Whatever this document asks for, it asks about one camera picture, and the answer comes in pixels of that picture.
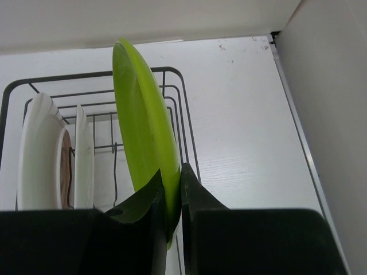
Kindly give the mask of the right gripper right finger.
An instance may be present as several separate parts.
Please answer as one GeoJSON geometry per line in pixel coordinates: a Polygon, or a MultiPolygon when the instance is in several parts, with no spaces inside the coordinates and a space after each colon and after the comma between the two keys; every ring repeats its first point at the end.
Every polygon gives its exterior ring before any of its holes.
{"type": "Polygon", "coordinates": [[[181,171],[186,274],[346,274],[326,220],[310,209],[231,210],[181,171]]]}

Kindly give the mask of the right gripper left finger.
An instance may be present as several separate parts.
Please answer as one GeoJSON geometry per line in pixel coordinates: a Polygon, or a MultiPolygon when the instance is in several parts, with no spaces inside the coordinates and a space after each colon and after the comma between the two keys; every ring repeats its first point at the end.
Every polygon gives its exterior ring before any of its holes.
{"type": "Polygon", "coordinates": [[[160,172],[106,212],[1,212],[2,274],[164,274],[166,244],[160,172]]]}

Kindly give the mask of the orange sunburst patterned plate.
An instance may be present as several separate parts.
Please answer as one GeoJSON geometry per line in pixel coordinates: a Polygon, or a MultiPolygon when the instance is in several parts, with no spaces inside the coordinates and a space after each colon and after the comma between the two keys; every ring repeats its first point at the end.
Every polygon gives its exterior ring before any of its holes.
{"type": "Polygon", "coordinates": [[[94,160],[94,139],[87,116],[82,106],[77,105],[74,197],[74,207],[76,209],[93,208],[94,160]]]}

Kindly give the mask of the green plastic plate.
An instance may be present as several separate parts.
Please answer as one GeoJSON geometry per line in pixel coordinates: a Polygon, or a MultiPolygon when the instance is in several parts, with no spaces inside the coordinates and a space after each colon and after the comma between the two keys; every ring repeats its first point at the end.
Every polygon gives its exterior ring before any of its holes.
{"type": "Polygon", "coordinates": [[[180,163],[167,106],[145,59],[125,38],[112,50],[112,78],[119,128],[135,191],[161,173],[166,201],[167,247],[181,212],[180,163]]]}

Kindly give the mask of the green rimmed white plate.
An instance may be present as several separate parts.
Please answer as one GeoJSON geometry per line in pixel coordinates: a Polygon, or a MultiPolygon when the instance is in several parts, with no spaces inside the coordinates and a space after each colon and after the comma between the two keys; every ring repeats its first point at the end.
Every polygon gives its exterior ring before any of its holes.
{"type": "Polygon", "coordinates": [[[69,133],[54,101],[37,94],[22,127],[17,209],[67,209],[69,133]]]}

